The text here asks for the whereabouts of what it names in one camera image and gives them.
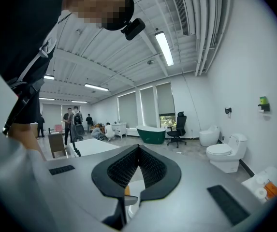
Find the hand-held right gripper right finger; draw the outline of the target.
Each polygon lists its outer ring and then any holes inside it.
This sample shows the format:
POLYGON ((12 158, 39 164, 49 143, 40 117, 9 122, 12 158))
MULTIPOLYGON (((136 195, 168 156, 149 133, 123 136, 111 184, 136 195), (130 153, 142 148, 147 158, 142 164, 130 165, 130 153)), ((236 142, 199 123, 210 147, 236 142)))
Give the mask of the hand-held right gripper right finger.
POLYGON ((262 203, 233 177, 213 165, 167 150, 157 150, 181 169, 178 186, 164 199, 145 201, 128 223, 130 232, 253 232, 268 217, 277 199, 262 203), (208 188, 222 186, 249 214, 233 225, 208 188))

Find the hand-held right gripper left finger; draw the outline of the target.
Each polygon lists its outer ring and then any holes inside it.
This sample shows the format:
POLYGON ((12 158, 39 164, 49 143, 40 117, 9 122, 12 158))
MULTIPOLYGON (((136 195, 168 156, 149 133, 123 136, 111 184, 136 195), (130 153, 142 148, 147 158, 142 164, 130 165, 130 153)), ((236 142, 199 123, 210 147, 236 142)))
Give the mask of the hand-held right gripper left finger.
POLYGON ((88 156, 44 162, 31 155, 35 177, 39 183, 55 231, 120 230, 129 220, 129 209, 139 204, 139 188, 131 183, 122 189, 124 203, 104 196, 94 185, 91 173, 104 160, 127 149, 118 147, 88 156))

